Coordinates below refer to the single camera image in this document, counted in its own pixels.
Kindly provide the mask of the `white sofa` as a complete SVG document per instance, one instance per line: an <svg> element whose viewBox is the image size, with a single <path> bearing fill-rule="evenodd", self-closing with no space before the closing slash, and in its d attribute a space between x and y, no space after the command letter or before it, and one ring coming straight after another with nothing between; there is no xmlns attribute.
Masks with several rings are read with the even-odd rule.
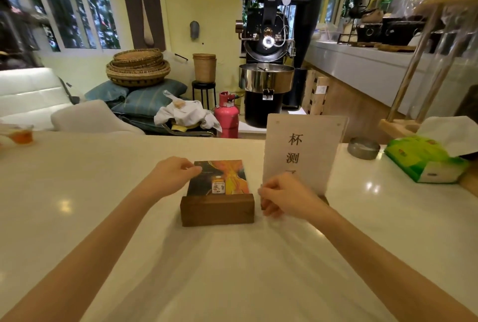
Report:
<svg viewBox="0 0 478 322"><path fill-rule="evenodd" d="M72 89L50 68L0 71L0 131L24 127L54 131L53 113L85 101Z"/></svg>

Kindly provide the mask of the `large woven basket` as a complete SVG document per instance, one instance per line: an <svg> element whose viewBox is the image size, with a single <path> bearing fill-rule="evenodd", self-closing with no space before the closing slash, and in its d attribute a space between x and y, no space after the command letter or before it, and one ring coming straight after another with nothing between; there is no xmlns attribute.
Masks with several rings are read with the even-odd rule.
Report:
<svg viewBox="0 0 478 322"><path fill-rule="evenodd" d="M112 83L126 88L142 88L157 85L164 81L170 71L170 63L166 60L151 66L140 66L137 68L113 66L112 61L106 65L108 79Z"/></svg>

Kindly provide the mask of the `wooden dripper stand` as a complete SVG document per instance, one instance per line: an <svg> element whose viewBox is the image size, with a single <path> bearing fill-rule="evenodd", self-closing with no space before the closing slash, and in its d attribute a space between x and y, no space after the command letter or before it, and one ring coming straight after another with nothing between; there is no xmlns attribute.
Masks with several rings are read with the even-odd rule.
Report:
<svg viewBox="0 0 478 322"><path fill-rule="evenodd" d="M390 111L379 122L379 129L391 138L409 137L417 132L470 34L472 37L463 54L478 52L478 0L422 0L414 6L414 14L427 15L427 21ZM445 28L432 53L432 60L405 119L397 119L395 116L425 53L428 40L440 20L445 23Z"/></svg>

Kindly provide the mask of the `white paper sign card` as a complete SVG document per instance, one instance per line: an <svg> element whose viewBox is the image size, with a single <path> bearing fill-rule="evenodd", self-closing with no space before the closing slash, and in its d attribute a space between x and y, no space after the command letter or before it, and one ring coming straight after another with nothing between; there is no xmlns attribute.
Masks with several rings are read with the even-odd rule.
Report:
<svg viewBox="0 0 478 322"><path fill-rule="evenodd" d="M338 115L269 114L262 182L286 172L325 196L348 122Z"/></svg>

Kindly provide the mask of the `striped blue cushion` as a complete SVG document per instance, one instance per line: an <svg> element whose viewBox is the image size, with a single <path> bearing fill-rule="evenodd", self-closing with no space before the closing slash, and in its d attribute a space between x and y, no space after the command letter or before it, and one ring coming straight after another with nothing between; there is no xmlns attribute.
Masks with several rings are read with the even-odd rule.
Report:
<svg viewBox="0 0 478 322"><path fill-rule="evenodd" d="M188 86L173 79L164 79L161 83L131 91L125 101L111 108L114 113L139 114L154 117L162 107L168 106L172 100L165 96L168 91L175 97L184 95Z"/></svg>

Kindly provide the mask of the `brown wall hanging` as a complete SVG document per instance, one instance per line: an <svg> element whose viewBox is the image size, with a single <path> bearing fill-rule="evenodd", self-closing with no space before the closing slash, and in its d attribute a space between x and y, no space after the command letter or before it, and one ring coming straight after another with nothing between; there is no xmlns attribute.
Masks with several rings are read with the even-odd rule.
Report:
<svg viewBox="0 0 478 322"><path fill-rule="evenodd" d="M161 0L125 0L135 49L166 50Z"/></svg>

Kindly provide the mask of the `green tissue pack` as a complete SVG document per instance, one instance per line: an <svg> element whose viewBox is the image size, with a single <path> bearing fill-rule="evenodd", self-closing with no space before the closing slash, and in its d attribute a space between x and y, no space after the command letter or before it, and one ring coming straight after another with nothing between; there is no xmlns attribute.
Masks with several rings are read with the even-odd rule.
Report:
<svg viewBox="0 0 478 322"><path fill-rule="evenodd" d="M478 152L478 124L468 116L429 117L416 134L391 140L384 150L416 183L454 184Z"/></svg>

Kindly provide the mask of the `person's right forearm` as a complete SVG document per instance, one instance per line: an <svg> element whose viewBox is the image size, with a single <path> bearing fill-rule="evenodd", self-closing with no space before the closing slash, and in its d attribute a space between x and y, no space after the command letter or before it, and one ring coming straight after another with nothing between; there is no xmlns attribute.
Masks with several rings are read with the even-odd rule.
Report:
<svg viewBox="0 0 478 322"><path fill-rule="evenodd" d="M307 213L399 322L478 322L478 316L377 244L324 202Z"/></svg>

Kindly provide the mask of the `dark wooden block stand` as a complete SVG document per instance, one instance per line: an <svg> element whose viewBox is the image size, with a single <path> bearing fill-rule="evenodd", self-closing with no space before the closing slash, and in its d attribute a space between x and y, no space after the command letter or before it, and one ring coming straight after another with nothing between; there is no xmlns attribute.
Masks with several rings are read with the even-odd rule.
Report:
<svg viewBox="0 0 478 322"><path fill-rule="evenodd" d="M183 227L249 224L255 220L253 194L184 196L180 203Z"/></svg>

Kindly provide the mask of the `person's right hand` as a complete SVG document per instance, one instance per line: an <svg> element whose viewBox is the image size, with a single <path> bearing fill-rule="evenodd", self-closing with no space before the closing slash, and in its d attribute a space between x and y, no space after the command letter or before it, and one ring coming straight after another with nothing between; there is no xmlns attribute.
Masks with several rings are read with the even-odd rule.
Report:
<svg viewBox="0 0 478 322"><path fill-rule="evenodd" d="M284 206L284 215L306 220L315 226L331 216L333 210L293 174L282 173L277 176L289 177L289 200L287 206Z"/></svg>

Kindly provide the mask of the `blue-grey cushion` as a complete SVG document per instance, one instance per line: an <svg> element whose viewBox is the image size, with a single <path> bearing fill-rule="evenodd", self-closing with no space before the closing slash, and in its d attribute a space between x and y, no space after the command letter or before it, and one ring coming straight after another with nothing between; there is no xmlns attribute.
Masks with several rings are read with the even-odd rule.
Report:
<svg viewBox="0 0 478 322"><path fill-rule="evenodd" d="M87 101L102 100L107 104L122 103L126 100L130 93L130 89L113 83L108 80L90 91L85 93Z"/></svg>

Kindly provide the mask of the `round metal ashtray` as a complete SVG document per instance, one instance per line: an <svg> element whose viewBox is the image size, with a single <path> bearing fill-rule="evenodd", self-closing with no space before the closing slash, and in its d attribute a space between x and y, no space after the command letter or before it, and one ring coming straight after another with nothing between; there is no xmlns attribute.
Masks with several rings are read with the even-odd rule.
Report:
<svg viewBox="0 0 478 322"><path fill-rule="evenodd" d="M379 143L363 137L354 137L350 139L347 151L355 158L372 161L375 160L381 150Z"/></svg>

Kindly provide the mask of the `white bar counter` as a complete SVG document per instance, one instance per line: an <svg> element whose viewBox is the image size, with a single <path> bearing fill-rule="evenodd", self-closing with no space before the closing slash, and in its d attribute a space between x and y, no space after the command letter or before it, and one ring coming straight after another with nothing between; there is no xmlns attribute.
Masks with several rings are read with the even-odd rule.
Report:
<svg viewBox="0 0 478 322"><path fill-rule="evenodd" d="M413 53L384 52L335 42L312 41L305 61L371 98L392 106ZM430 89L428 76L437 64L433 54L423 54L398 111L415 118ZM453 116L469 88L478 84L478 63L456 58L426 117Z"/></svg>

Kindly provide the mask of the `colourful painted card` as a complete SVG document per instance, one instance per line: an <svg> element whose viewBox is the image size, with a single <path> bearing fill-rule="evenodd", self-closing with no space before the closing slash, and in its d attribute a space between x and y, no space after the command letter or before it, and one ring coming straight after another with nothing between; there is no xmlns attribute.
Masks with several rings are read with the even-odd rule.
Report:
<svg viewBox="0 0 478 322"><path fill-rule="evenodd" d="M230 161L195 161L202 167L202 172L190 180L186 196L211 195L211 181L214 176L222 175L226 179L226 194L249 194L243 162Z"/></svg>

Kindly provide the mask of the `black coffee roaster machine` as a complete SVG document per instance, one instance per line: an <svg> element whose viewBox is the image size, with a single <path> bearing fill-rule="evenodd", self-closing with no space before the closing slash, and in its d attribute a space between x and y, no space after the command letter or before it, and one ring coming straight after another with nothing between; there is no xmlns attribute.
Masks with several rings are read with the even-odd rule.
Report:
<svg viewBox="0 0 478 322"><path fill-rule="evenodd" d="M236 21L246 63L239 67L246 124L266 128L269 114L299 107L306 79L302 68L319 20L322 0L256 0L262 7Z"/></svg>

